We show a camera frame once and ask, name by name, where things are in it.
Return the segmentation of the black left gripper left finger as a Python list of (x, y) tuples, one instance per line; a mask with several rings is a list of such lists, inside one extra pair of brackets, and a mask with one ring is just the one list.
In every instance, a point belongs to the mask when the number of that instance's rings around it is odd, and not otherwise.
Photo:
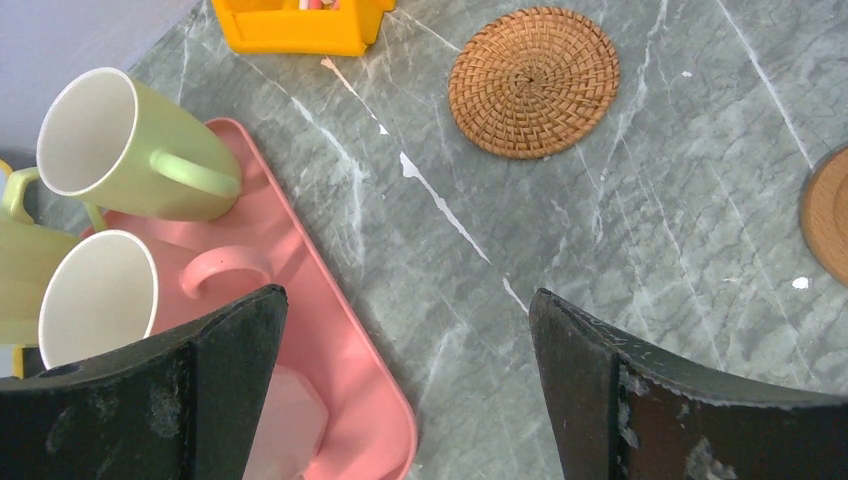
[(288, 299), (265, 285), (120, 349), (1, 382), (5, 479), (239, 479)]

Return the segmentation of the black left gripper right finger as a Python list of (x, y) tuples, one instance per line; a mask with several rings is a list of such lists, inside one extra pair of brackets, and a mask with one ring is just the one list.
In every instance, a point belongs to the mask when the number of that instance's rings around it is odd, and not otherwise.
[(529, 310), (567, 479), (843, 479), (847, 400), (706, 367), (547, 289)]

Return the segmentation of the pink mug white inside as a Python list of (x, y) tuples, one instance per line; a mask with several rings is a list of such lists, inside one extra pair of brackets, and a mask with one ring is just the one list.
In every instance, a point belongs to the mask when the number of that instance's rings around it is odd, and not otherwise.
[(255, 289), (273, 278), (267, 255), (230, 245), (198, 251), (110, 229), (82, 240), (60, 262), (42, 300), (38, 340), (48, 369), (130, 345), (191, 322), (232, 299), (226, 276)]

